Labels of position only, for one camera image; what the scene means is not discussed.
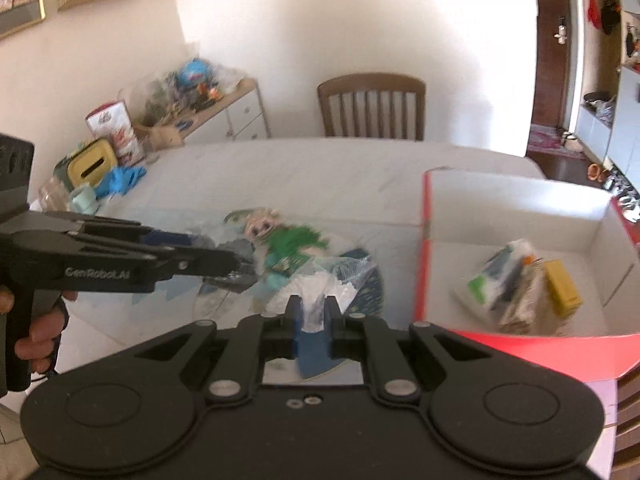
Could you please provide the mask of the person's left hand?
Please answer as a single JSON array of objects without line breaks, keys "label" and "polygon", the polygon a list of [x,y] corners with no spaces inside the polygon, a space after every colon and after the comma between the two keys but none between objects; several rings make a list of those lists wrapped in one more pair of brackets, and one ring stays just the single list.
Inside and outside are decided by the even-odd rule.
[{"label": "person's left hand", "polygon": [[77,298],[78,292],[61,292],[52,310],[35,318],[28,335],[14,344],[15,355],[29,362],[33,372],[44,374],[53,366],[60,337],[68,324],[66,301],[75,301]]}]

